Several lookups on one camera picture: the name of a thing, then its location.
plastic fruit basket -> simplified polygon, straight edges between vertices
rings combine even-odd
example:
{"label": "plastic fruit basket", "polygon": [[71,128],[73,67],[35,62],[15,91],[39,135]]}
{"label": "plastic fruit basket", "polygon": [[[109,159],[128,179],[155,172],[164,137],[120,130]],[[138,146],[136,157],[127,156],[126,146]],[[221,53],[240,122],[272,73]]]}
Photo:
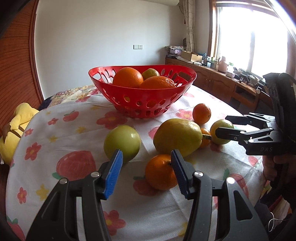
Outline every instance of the plastic fruit basket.
{"label": "plastic fruit basket", "polygon": [[[150,90],[112,85],[114,75],[124,67],[140,73],[149,68],[156,69],[160,75],[172,79],[176,88]],[[91,69],[89,76],[119,112],[132,118],[151,118],[165,113],[189,89],[196,79],[196,72],[178,65],[103,66]]]}

green fruit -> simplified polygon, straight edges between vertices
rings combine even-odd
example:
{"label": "green fruit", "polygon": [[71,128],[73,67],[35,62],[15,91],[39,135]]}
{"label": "green fruit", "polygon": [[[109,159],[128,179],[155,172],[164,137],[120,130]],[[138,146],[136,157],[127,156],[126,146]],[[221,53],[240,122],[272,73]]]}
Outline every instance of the green fruit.
{"label": "green fruit", "polygon": [[183,157],[190,155],[202,143],[202,132],[198,124],[186,119],[169,119],[156,131],[153,144],[161,154],[178,149]]}
{"label": "green fruit", "polygon": [[217,120],[210,129],[210,133],[212,136],[212,142],[214,142],[217,145],[224,145],[228,142],[230,142],[230,140],[225,140],[225,139],[220,139],[216,136],[216,129],[218,127],[228,127],[228,128],[234,128],[233,124],[228,121],[228,120]]}
{"label": "green fruit", "polygon": [[118,126],[111,130],[104,141],[104,152],[111,159],[114,151],[119,149],[123,153],[123,163],[133,159],[139,152],[141,138],[138,132],[126,125]]}
{"label": "green fruit", "polygon": [[142,73],[143,79],[146,80],[152,76],[160,76],[157,70],[155,69],[147,69]]}

orange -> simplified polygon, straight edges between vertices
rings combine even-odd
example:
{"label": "orange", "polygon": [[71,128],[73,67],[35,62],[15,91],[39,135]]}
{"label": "orange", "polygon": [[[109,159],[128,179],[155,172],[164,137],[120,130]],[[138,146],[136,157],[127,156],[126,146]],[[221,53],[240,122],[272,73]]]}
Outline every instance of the orange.
{"label": "orange", "polygon": [[143,81],[141,73],[130,67],[118,70],[113,78],[114,85],[129,88],[139,88]]}
{"label": "orange", "polygon": [[[211,135],[210,131],[207,130],[206,128],[201,128],[200,130],[202,131],[203,134]],[[203,138],[202,139],[202,143],[201,143],[199,149],[208,146],[210,144],[210,142],[211,142],[211,140],[208,140],[208,139]]]}
{"label": "orange", "polygon": [[205,124],[211,118],[211,110],[206,104],[198,104],[194,107],[192,116],[194,121],[199,124]]}
{"label": "orange", "polygon": [[175,83],[164,76],[152,76],[146,79],[140,86],[140,89],[168,89],[175,88]]}
{"label": "orange", "polygon": [[146,165],[145,178],[150,186],[158,190],[165,191],[176,186],[178,182],[170,164],[170,155],[153,157]]}

blue textured grip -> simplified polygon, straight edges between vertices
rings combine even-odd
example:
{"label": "blue textured grip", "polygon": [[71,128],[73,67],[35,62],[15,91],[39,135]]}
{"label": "blue textured grip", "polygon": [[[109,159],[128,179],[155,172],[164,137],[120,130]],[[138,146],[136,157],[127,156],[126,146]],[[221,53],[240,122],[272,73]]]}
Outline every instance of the blue textured grip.
{"label": "blue textured grip", "polygon": [[110,170],[109,170],[109,173],[106,177],[106,182],[105,182],[104,196],[105,196],[106,200],[109,198],[109,196],[111,196],[113,194],[115,184],[117,182],[119,172],[122,167],[122,162],[123,162],[122,151],[118,150],[116,155],[112,156],[110,162],[113,162],[113,163],[110,167]]}
{"label": "blue textured grip", "polygon": [[187,163],[184,161],[179,150],[173,150],[171,152],[171,164],[174,169],[180,191],[185,196],[185,198],[187,198],[188,195],[190,194],[190,191],[189,191],[190,180],[188,179],[188,174],[186,173],[187,170],[184,170],[184,168],[188,169],[189,173],[191,173],[190,178],[192,178],[192,173],[195,170],[190,163]]}

yellow stuffed animal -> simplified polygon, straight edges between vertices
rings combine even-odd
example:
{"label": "yellow stuffed animal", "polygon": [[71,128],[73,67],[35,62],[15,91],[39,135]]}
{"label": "yellow stuffed animal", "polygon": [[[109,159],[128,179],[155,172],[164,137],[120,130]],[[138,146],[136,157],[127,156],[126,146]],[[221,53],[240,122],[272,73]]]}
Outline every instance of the yellow stuffed animal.
{"label": "yellow stuffed animal", "polygon": [[0,138],[0,156],[4,163],[10,165],[23,131],[38,112],[28,103],[21,103],[17,106],[14,112],[15,117],[4,126],[3,136]]}

